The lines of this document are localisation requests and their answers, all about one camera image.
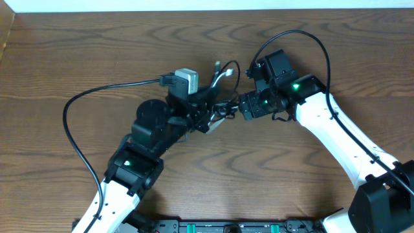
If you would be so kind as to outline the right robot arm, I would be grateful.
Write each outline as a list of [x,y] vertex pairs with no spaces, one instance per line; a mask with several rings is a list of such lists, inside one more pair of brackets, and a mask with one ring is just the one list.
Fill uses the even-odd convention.
[[356,194],[321,221],[324,232],[402,232],[413,226],[413,161],[400,163],[370,140],[312,74],[298,76],[283,50],[247,70],[255,90],[239,97],[245,120],[287,112],[333,155]]

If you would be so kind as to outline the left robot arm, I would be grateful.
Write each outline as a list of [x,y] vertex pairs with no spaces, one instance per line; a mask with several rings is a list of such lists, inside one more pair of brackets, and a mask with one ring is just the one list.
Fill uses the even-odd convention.
[[109,159],[104,178],[95,180],[97,194],[73,232],[116,232],[124,223],[152,232],[153,224],[135,209],[164,169],[162,154],[190,131],[209,131],[219,95],[215,82],[193,94],[184,78],[167,75],[156,82],[169,88],[166,99],[138,106],[131,133]]

